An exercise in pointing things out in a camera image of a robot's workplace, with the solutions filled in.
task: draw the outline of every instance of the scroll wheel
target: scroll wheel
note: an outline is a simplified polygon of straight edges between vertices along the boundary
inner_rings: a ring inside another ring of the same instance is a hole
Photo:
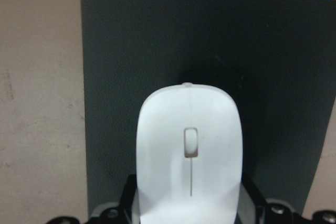
[[[184,130],[184,156],[197,157],[198,156],[198,139],[196,128],[186,128]]]

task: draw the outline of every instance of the rounded corner of mouse pad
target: rounded corner of mouse pad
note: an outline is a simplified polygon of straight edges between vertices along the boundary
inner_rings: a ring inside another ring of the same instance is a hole
[[[324,0],[82,0],[89,209],[118,200],[135,173],[146,97],[193,82],[233,97],[244,170],[301,212],[336,93],[335,11]]]

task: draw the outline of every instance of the white mouse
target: white mouse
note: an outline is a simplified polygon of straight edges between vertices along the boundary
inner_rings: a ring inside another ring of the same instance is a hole
[[[191,83],[155,91],[136,139],[141,224],[234,223],[243,144],[227,93]]]

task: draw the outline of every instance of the textured black surface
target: textured black surface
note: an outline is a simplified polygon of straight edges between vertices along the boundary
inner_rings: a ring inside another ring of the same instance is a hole
[[[186,81],[234,98],[244,170],[303,210],[336,91],[335,2],[82,0],[82,27],[90,211],[135,173],[145,98]]]

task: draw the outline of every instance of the mouse pad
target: mouse pad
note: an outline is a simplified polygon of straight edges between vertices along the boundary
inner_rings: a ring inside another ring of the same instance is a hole
[[[81,8],[90,212],[119,200],[136,172],[143,101],[183,82],[233,97],[244,171],[265,197],[302,212],[336,93],[336,2],[81,0]]]

